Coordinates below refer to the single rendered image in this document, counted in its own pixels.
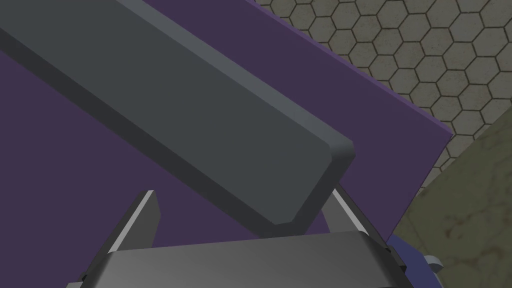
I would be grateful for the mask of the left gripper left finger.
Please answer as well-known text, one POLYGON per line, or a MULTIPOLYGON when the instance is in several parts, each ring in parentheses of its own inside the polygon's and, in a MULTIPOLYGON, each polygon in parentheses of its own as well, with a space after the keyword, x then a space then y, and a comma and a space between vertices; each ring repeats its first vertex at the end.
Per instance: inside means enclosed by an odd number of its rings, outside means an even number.
POLYGON ((108 246, 108 252, 151 248, 160 220, 161 209, 155 191, 143 192, 134 211, 129 213, 126 223, 121 224, 120 232, 108 246))

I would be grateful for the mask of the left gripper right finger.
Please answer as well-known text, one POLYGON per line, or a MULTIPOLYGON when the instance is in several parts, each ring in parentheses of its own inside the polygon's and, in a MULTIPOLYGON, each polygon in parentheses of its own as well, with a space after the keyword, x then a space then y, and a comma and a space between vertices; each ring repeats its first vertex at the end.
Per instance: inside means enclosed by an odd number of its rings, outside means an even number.
POLYGON ((321 211, 330 232, 361 231, 384 249, 388 248, 380 233, 339 183, 321 211))

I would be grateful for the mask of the blue round object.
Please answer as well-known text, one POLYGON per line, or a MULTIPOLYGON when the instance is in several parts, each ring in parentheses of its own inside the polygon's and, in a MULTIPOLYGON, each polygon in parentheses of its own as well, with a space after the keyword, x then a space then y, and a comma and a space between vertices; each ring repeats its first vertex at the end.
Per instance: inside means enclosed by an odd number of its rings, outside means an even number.
POLYGON ((403 260, 406 266, 405 275, 413 288, 444 288, 437 275, 444 265, 437 257, 423 255, 395 234, 389 237, 387 244, 393 247, 403 260))

